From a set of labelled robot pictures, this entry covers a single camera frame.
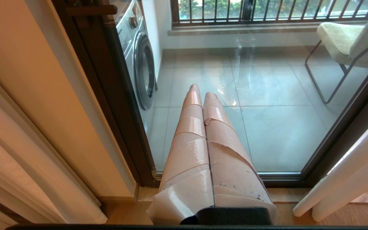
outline window sill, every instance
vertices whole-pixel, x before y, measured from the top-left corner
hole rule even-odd
[[[236,35],[260,33],[299,33],[316,32],[321,22],[273,23],[261,25],[214,25],[214,26],[181,26],[173,27],[168,36],[183,35]],[[347,25],[365,25],[366,21],[339,22]]]

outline wall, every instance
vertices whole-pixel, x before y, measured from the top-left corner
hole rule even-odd
[[[28,3],[0,1],[0,84],[96,196],[132,197],[134,180],[48,2]]]
[[[156,1],[153,0],[142,0],[144,11],[143,13],[144,16],[146,17],[147,35],[149,36],[151,48],[153,51],[154,68],[157,80],[161,64],[161,54],[163,50],[161,49],[159,44],[158,25],[155,14],[156,13],[155,2]]]
[[[319,41],[315,32],[168,36],[167,32],[171,30],[170,0],[155,1],[155,10],[162,49],[300,46],[316,45]]]

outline tiled floor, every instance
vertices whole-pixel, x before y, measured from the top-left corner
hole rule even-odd
[[[260,172],[300,171],[368,74],[355,68],[324,105],[304,66],[311,47],[165,50],[149,145],[162,171],[191,84],[219,96]],[[343,73],[324,48],[309,61],[329,97]]]

